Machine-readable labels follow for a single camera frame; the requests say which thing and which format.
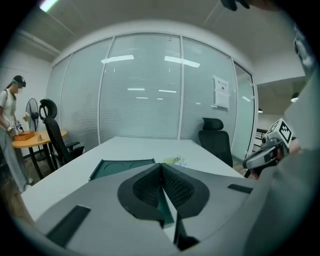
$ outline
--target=white wall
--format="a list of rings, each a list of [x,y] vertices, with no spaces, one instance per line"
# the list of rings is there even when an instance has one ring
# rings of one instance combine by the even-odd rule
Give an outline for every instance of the white wall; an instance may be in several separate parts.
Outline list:
[[[284,115],[281,115],[281,114],[259,113],[257,128],[269,130],[272,124],[278,121],[280,118],[284,119],[285,117]]]
[[[54,66],[74,51],[79,50],[80,48],[101,39],[118,36],[121,34],[139,32],[161,32],[181,35],[198,40],[228,54],[249,72],[252,73],[253,71],[251,60],[240,50],[238,50],[236,46],[232,45],[222,37],[194,25],[177,21],[153,19],[118,23],[87,34],[66,47],[62,51],[62,53],[52,62],[52,65]]]
[[[256,85],[305,76],[299,57],[294,52],[294,42],[291,50],[260,58],[254,61],[253,66]]]
[[[21,75],[26,81],[26,87],[21,94],[16,95],[15,116],[27,131],[28,124],[23,121],[22,115],[26,112],[26,105],[31,98],[35,98],[38,106],[40,100],[46,97],[51,63],[14,49],[3,52],[0,60],[0,90],[4,90],[16,75]],[[39,120],[38,130],[45,130],[45,125]],[[22,154],[29,154],[27,148],[22,149]]]

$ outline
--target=ceiling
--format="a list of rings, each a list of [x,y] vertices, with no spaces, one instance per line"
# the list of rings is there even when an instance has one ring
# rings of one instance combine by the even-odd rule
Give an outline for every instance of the ceiling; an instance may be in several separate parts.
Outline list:
[[[252,60],[292,48],[293,22],[280,12],[225,9],[220,0],[59,0],[48,13],[35,7],[20,29],[59,51],[82,36],[115,23],[166,19],[207,29]]]
[[[294,104],[291,102],[292,95],[300,93],[305,85],[305,77],[295,77],[259,84],[257,87],[259,108],[265,114],[283,115],[286,109],[291,104]]]

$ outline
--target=hand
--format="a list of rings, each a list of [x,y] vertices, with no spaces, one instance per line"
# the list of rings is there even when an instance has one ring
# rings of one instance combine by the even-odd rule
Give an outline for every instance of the hand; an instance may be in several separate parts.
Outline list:
[[[12,126],[9,126],[6,130],[7,130],[7,132],[9,133],[9,135],[11,137],[14,137],[14,136],[17,135],[16,129],[14,127],[12,127]]]

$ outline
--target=window blinds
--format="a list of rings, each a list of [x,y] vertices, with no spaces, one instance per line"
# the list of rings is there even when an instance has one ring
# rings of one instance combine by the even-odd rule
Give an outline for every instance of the window blinds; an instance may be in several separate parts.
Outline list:
[[[101,41],[72,54],[61,96],[61,128],[86,150],[98,142],[98,91],[104,59],[111,40]]]
[[[177,139],[181,100],[180,38],[116,37],[100,96],[100,137]]]
[[[70,56],[66,57],[52,68],[48,81],[48,86],[46,88],[46,98],[52,100],[56,104],[57,114],[55,120],[59,126],[61,90],[69,60]]]
[[[217,118],[223,122],[233,140],[237,93],[236,77],[230,57],[199,42],[183,39],[184,96],[181,136],[182,140],[199,143],[198,132],[202,130],[202,118]],[[229,108],[215,106],[215,76],[228,82]]]

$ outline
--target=paper sign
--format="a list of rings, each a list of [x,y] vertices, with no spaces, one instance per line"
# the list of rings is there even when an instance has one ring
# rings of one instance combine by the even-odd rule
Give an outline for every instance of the paper sign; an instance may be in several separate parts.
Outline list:
[[[229,109],[229,83],[217,76],[214,76],[215,105]]]

